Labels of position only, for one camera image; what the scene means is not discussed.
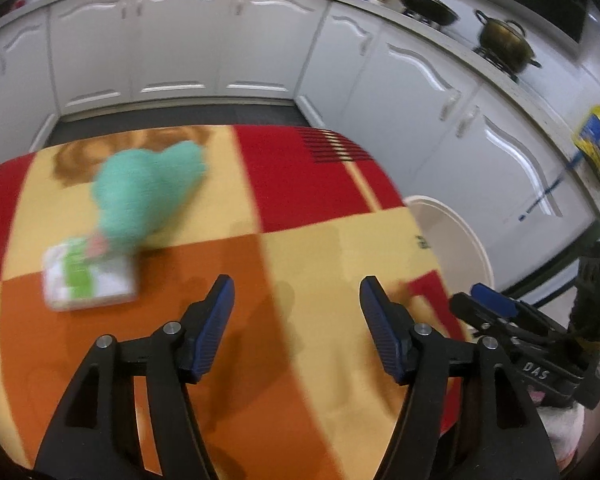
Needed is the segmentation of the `green white medicine box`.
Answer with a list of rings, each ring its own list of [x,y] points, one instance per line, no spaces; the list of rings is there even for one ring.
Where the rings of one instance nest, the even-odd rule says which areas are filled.
[[[84,256],[86,240],[73,237],[43,255],[42,289],[46,306],[56,312],[124,304],[138,292],[133,257]]]

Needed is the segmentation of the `beige trash bin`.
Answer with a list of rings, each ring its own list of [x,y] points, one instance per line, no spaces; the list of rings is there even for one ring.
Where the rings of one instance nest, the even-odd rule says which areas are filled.
[[[425,195],[407,196],[403,203],[436,256],[442,280],[451,295],[469,294],[478,283],[494,287],[494,272],[486,248],[456,211]]]

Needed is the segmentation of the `white lower kitchen cabinets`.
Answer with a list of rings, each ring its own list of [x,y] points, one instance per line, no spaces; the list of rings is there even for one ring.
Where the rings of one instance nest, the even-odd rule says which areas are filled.
[[[509,286],[600,221],[572,128],[522,81],[364,0],[38,0],[0,18],[0,164],[64,117],[191,100],[291,101],[402,196],[456,210]]]

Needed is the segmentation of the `yellow oil bottle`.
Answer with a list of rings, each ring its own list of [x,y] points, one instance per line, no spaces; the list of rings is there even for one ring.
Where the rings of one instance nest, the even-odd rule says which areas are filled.
[[[573,136],[573,144],[595,169],[600,169],[600,105],[591,108],[583,125]]]

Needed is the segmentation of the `green knitted cloth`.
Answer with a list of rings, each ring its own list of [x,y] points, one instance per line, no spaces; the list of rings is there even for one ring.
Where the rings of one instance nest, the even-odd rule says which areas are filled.
[[[109,157],[92,186],[98,221],[85,257],[135,254],[180,210],[206,170],[204,150],[193,141],[161,152],[132,148]]]

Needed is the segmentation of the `brass stock pot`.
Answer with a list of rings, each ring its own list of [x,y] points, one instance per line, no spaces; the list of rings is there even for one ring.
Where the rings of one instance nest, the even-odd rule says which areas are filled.
[[[491,18],[479,9],[475,17],[482,25],[478,35],[478,47],[474,52],[516,78],[528,66],[541,68],[535,53],[528,43],[527,33],[514,20]]]

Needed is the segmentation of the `black wok on stove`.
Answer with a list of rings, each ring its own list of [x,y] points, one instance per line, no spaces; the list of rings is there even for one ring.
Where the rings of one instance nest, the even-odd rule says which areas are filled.
[[[450,26],[460,17],[441,0],[400,0],[402,14],[437,30]]]

